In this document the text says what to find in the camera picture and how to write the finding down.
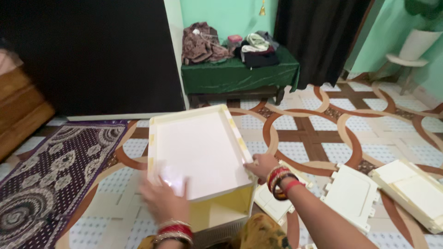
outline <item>white planter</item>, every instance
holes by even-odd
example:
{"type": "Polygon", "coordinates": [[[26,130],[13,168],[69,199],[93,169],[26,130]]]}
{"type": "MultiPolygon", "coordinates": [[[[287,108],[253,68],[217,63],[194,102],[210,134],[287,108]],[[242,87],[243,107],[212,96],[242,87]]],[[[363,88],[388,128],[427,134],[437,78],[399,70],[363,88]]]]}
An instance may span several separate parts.
{"type": "Polygon", "coordinates": [[[418,60],[442,33],[413,29],[401,48],[399,58],[407,61],[418,60]]]}

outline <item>pink container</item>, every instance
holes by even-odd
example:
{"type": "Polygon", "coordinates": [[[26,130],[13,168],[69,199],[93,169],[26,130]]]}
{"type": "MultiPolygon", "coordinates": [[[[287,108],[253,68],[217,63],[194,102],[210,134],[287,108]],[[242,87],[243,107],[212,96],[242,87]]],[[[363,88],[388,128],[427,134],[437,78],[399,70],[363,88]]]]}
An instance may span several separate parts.
{"type": "Polygon", "coordinates": [[[228,36],[228,47],[240,47],[243,38],[239,35],[230,35],[228,36]]]}

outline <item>purple patterned rug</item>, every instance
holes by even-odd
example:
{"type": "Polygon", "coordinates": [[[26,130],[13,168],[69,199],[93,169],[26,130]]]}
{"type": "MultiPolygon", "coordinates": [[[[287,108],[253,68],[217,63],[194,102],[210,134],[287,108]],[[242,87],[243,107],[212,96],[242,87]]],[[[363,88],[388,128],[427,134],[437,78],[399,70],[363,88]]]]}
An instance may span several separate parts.
{"type": "Polygon", "coordinates": [[[0,248],[53,248],[126,126],[66,123],[19,163],[0,182],[0,248]]]}

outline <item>dark curtain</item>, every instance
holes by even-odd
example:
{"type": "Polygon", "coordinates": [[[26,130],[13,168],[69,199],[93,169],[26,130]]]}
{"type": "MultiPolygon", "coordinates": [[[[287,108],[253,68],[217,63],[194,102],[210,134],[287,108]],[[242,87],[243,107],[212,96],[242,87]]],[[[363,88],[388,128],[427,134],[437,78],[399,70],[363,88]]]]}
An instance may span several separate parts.
{"type": "Polygon", "coordinates": [[[279,0],[275,39],[300,62],[298,89],[333,86],[370,0],[279,0]]]}

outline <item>black door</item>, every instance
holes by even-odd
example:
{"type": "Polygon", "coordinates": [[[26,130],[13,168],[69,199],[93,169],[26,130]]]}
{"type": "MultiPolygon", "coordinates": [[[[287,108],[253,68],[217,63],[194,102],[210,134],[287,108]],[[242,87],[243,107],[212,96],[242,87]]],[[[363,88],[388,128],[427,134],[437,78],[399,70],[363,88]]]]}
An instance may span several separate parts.
{"type": "Polygon", "coordinates": [[[0,35],[63,115],[184,110],[161,0],[0,4],[0,35]]]}

